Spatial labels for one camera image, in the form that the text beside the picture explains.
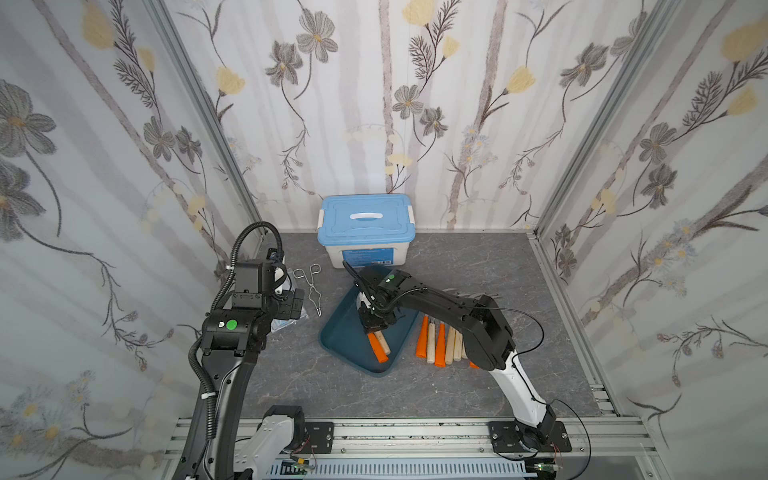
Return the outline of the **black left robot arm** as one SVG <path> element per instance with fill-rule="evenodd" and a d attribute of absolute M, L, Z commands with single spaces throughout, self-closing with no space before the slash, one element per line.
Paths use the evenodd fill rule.
<path fill-rule="evenodd" d="M 200 388 L 176 479 L 264 479 L 279 455 L 307 441 L 299 406 L 271 407 L 255 434 L 237 439 L 248 383 L 273 322 L 302 313 L 304 293 L 289 287 L 284 258 L 280 233 L 266 221 L 245 227 L 233 244 L 228 276 L 188 352 Z"/>

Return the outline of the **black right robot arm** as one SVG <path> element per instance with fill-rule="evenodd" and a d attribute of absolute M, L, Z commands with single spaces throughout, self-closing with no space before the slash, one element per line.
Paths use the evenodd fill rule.
<path fill-rule="evenodd" d="M 513 409 L 516 437 L 531 453 L 561 439 L 557 416 L 530 384 L 513 340 L 513 330 L 495 299 L 450 294 L 399 269 L 342 263 L 359 293 L 357 312 L 364 331 L 374 334 L 397 322 L 396 310 L 424 313 L 457 330 L 470 362 L 491 374 Z"/>

